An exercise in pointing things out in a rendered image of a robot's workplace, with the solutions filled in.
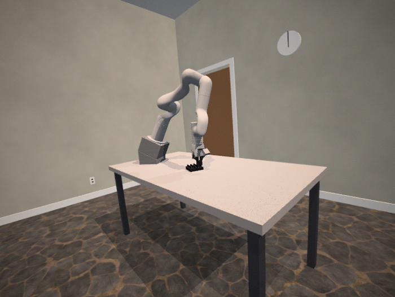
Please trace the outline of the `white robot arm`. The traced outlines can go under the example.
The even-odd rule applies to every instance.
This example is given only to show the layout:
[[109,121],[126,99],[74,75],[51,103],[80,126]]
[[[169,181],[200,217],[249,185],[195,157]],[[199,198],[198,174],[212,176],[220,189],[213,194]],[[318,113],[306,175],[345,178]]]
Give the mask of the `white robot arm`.
[[158,108],[167,112],[157,117],[152,135],[147,136],[149,140],[160,144],[166,144],[166,141],[163,139],[170,119],[180,111],[181,105],[177,101],[183,99],[189,93],[189,84],[194,84],[199,87],[195,109],[197,122],[191,123],[192,142],[203,142],[203,136],[206,134],[208,127],[207,109],[212,89],[212,81],[208,76],[204,76],[192,69],[183,71],[182,82],[175,91],[165,94],[157,100]]

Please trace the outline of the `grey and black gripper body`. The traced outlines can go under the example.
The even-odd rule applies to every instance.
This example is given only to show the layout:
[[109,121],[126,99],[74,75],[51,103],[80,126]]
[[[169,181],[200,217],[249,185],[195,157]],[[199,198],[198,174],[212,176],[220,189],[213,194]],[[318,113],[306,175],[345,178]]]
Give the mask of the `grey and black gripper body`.
[[192,156],[193,156],[193,153],[194,153],[195,157],[204,156],[202,151],[198,150],[198,149],[204,149],[204,144],[203,143],[193,143],[192,144]]

